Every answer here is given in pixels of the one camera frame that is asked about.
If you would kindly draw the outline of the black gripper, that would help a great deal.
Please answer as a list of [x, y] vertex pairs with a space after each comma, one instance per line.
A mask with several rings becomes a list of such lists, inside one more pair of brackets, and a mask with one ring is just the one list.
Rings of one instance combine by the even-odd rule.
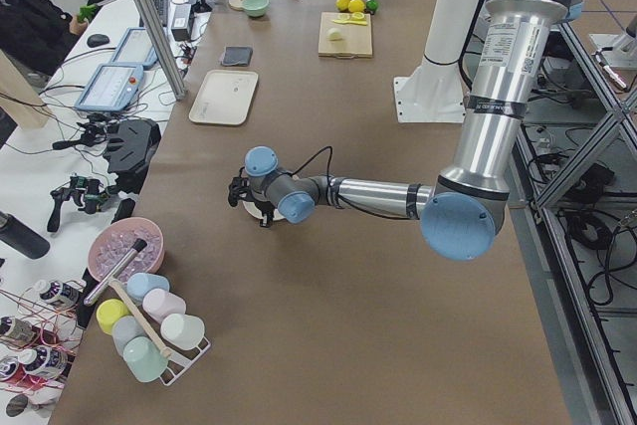
[[259, 200], [254, 196], [250, 188], [248, 177], [245, 176], [243, 170], [240, 169], [228, 186], [228, 203], [231, 207], [237, 207], [239, 204], [242, 204], [243, 201], [255, 203], [263, 213], [260, 220], [261, 227], [270, 228], [272, 226], [273, 205], [270, 202]]

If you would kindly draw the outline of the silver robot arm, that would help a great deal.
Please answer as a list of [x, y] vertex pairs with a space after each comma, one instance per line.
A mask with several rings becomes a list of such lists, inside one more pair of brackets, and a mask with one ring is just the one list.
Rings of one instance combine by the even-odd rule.
[[466, 102], [452, 163], [433, 186], [336, 177], [300, 177], [266, 146], [249, 150], [228, 201], [256, 206], [264, 226], [293, 224], [319, 205], [416, 220], [428, 245], [457, 261], [486, 253], [500, 232], [509, 186], [504, 172], [527, 111], [551, 27], [580, 14], [583, 0], [485, 0], [491, 17]]

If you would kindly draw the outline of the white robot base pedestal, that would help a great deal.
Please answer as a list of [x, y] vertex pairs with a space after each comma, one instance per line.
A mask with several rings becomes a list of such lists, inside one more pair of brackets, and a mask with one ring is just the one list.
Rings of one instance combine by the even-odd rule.
[[422, 62], [394, 79], [397, 119], [461, 123], [464, 91], [459, 60], [480, 0], [436, 0]]

